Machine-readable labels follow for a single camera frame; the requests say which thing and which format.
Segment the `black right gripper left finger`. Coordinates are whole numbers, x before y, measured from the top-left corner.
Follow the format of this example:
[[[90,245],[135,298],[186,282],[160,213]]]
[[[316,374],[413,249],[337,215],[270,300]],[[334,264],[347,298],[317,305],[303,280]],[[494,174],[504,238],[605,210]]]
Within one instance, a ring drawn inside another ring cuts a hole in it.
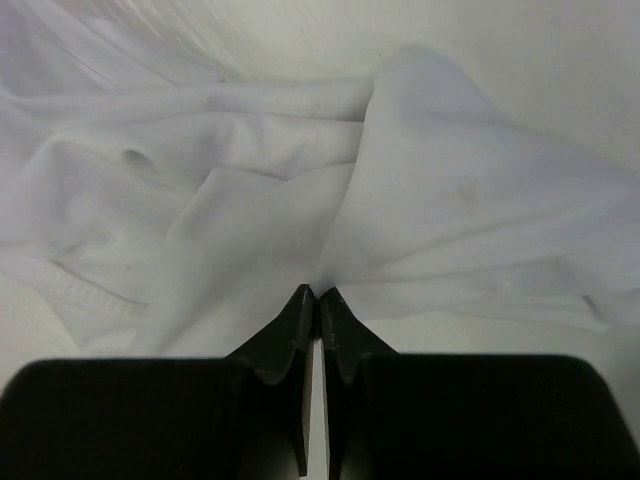
[[[299,479],[315,297],[223,358],[49,359],[1,396],[5,479]]]

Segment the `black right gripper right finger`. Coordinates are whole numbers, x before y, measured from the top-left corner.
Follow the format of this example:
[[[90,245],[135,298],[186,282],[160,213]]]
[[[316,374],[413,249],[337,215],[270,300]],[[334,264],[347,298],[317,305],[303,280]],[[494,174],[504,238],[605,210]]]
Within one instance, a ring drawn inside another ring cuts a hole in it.
[[[635,479],[604,379],[566,355],[409,354],[319,301],[332,479]]]

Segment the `white t shirt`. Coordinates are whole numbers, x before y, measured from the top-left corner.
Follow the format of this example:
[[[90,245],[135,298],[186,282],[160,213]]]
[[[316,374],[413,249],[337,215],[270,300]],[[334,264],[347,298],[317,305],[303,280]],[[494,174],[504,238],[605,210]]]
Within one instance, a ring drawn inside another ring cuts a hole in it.
[[[368,319],[639,319],[639,176],[510,125],[422,48],[247,84],[52,1],[1,5],[1,269],[84,353],[226,352],[308,284]]]

